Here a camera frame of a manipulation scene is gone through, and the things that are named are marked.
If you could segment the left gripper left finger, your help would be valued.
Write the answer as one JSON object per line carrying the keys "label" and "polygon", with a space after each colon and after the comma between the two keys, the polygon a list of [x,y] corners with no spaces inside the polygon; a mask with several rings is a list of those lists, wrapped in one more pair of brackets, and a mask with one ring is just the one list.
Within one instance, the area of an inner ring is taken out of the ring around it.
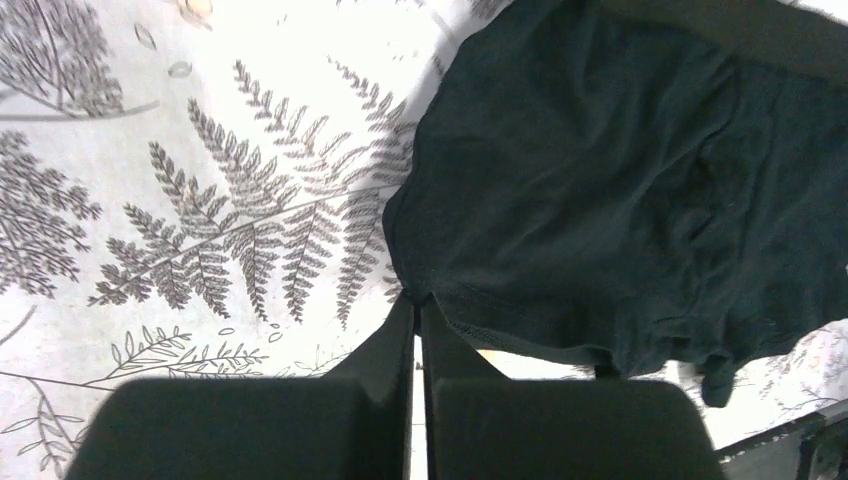
{"label": "left gripper left finger", "polygon": [[71,479],[406,479],[415,309],[326,374],[144,379],[100,407]]}

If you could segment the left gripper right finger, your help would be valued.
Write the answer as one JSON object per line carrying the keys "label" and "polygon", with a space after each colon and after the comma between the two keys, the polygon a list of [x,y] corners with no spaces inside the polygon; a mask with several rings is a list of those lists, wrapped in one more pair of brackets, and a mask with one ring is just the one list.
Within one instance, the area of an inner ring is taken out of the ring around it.
{"label": "left gripper right finger", "polygon": [[676,386],[514,380],[419,309],[432,479],[719,479],[700,418]]}

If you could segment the black underwear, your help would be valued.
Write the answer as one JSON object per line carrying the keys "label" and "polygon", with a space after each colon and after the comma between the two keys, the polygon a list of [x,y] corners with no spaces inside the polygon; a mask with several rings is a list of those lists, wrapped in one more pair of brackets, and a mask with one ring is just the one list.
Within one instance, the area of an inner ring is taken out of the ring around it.
{"label": "black underwear", "polygon": [[632,377],[736,372],[847,315],[847,27],[777,1],[515,1],[468,37],[388,201],[462,334]]}

